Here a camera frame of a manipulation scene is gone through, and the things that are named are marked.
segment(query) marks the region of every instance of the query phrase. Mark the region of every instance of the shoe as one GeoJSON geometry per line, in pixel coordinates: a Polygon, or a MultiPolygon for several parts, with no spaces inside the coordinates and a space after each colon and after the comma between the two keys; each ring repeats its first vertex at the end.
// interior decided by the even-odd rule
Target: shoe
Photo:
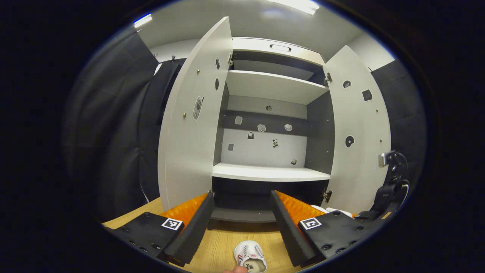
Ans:
{"type": "Polygon", "coordinates": [[[234,249],[234,258],[239,266],[247,268],[248,273],[266,271],[266,260],[263,251],[255,241],[242,241],[234,249]]]}

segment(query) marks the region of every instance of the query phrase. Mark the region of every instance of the open cabinet door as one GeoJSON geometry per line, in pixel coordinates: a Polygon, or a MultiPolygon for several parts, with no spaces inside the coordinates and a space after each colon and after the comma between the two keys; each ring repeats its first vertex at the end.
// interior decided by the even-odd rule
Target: open cabinet door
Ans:
{"type": "Polygon", "coordinates": [[[344,46],[324,66],[335,119],[335,150],[328,190],[322,207],[359,213],[369,210],[384,183],[387,166],[378,155],[390,151],[389,117],[371,71],[344,46]]]}
{"type": "Polygon", "coordinates": [[[174,82],[158,149],[164,210],[211,188],[217,123],[231,54],[229,18],[224,17],[200,39],[174,82]]]}

